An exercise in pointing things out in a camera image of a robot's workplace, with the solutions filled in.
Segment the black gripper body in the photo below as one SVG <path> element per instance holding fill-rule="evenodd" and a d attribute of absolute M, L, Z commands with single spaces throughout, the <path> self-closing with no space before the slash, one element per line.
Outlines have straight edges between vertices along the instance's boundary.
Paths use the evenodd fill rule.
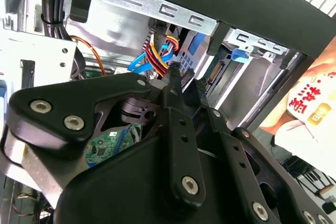
<path fill-rule="evenodd" d="M 62 192 L 55 223 L 251 223 L 252 168 L 222 125 L 198 150 L 189 118 L 90 168 Z"/>

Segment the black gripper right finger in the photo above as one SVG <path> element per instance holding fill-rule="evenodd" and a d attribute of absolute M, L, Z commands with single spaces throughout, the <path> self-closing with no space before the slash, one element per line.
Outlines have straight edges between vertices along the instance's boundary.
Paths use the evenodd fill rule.
<path fill-rule="evenodd" d="M 330 223 L 330 218 L 244 128 L 228 129 L 195 82 L 206 198 L 198 223 Z"/>

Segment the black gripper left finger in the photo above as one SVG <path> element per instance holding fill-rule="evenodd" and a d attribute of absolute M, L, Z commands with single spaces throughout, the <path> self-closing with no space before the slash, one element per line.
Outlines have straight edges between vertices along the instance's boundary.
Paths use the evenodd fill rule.
<path fill-rule="evenodd" d="M 192 121 L 185 111 L 179 67 L 178 62 L 170 65 L 161 88 L 129 72 L 28 88 L 11 96 L 8 135 L 25 143 L 22 165 L 54 208 L 69 183 L 93 168 L 85 159 L 90 140 L 140 124 L 140 139 L 129 150 L 156 135 L 166 119 Z"/>

